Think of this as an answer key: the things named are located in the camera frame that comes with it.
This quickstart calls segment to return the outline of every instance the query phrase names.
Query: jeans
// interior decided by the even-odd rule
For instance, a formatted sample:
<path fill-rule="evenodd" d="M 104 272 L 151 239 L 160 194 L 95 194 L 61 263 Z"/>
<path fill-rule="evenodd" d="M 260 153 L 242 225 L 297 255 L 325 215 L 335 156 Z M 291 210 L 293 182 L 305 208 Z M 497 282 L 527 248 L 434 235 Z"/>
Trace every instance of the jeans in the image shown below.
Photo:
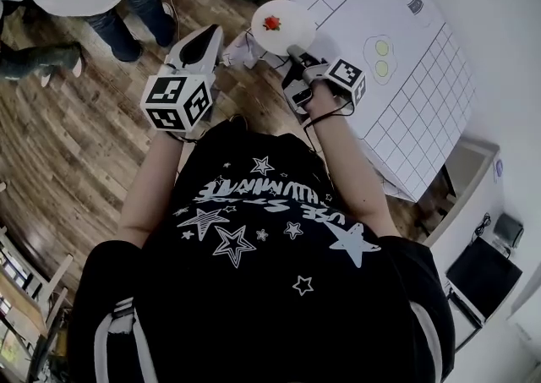
<path fill-rule="evenodd" d="M 81 55 L 78 43 L 32 47 L 15 51 L 0 42 L 0 78 L 21 79 L 37 69 L 50 74 L 54 66 L 72 69 Z"/>
<path fill-rule="evenodd" d="M 175 35 L 175 20 L 163 11 L 161 0 L 127 0 L 129 7 L 137 14 L 156 38 L 161 47 L 167 47 Z M 87 17 L 86 20 L 112 50 L 120 61 L 133 62 L 139 58 L 141 45 L 132 37 L 126 24 L 115 8 Z"/>

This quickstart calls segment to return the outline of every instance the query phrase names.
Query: strawberry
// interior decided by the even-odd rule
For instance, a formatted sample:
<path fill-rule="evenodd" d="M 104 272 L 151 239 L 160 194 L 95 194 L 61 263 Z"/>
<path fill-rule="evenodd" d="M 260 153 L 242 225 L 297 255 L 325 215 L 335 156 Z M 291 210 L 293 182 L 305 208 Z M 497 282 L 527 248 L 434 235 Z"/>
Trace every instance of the strawberry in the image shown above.
<path fill-rule="evenodd" d="M 277 18 L 276 16 L 270 16 L 269 18 L 265 18 L 265 23 L 263 24 L 267 31 L 280 31 L 280 25 L 280 18 Z"/>

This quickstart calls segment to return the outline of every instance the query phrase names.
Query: hand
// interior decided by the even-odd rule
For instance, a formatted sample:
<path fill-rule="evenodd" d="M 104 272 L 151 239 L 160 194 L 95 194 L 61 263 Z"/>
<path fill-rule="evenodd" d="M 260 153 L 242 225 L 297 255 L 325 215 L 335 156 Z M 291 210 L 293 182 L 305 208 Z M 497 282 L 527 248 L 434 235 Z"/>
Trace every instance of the hand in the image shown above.
<path fill-rule="evenodd" d="M 316 80 L 310 86 L 312 99 L 304 106 L 304 109 L 313 120 L 338 108 L 329 85 L 323 80 Z"/>

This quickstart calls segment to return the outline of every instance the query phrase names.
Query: white table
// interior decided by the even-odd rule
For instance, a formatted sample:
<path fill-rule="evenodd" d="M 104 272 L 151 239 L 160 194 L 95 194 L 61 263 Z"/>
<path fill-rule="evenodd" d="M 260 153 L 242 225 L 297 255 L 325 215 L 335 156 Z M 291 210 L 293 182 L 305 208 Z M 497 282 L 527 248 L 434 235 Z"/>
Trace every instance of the white table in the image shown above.
<path fill-rule="evenodd" d="M 431 0 L 293 0 L 313 14 L 309 51 L 342 56 L 367 74 L 367 91 L 348 121 L 387 194 L 418 201 L 466 127 L 475 86 L 451 28 Z M 375 45 L 389 46 L 385 56 Z M 277 67 L 287 61 L 266 53 Z M 385 77 L 375 64 L 384 61 Z M 285 74 L 289 65 L 278 69 Z"/>

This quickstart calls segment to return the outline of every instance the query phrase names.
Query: sneaker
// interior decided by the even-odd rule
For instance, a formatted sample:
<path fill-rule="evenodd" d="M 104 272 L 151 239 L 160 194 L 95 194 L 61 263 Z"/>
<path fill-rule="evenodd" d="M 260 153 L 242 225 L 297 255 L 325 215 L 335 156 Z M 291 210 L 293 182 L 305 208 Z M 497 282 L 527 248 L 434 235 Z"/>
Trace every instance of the sneaker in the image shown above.
<path fill-rule="evenodd" d="M 74 73 L 75 78 L 81 76 L 81 73 L 83 72 L 83 59 L 81 57 L 79 57 L 79 60 L 77 60 L 77 63 L 71 71 Z"/>
<path fill-rule="evenodd" d="M 134 60 L 122 60 L 121 58 L 118 58 L 118 57 L 115 55 L 114 52 L 112 53 L 112 55 L 113 55 L 119 62 L 122 62 L 122 63 L 135 63 L 135 62 L 137 62 L 137 61 L 141 58 L 141 56 L 143 55 L 143 52 L 145 51 L 145 50 L 143 49 L 143 45 L 141 44 L 141 42 L 140 42 L 140 41 L 137 41 L 137 43 L 139 43 L 139 55 L 138 55 L 137 58 L 134 59 Z"/>
<path fill-rule="evenodd" d="M 41 76 L 41 87 L 43 88 L 47 87 L 49 85 L 50 80 L 51 80 L 51 74 Z"/>
<path fill-rule="evenodd" d="M 162 3 L 163 5 L 163 11 L 168 14 L 169 16 L 171 16 L 172 18 L 174 18 L 174 12 L 172 10 L 172 7 L 171 7 L 171 4 L 169 3 Z"/>

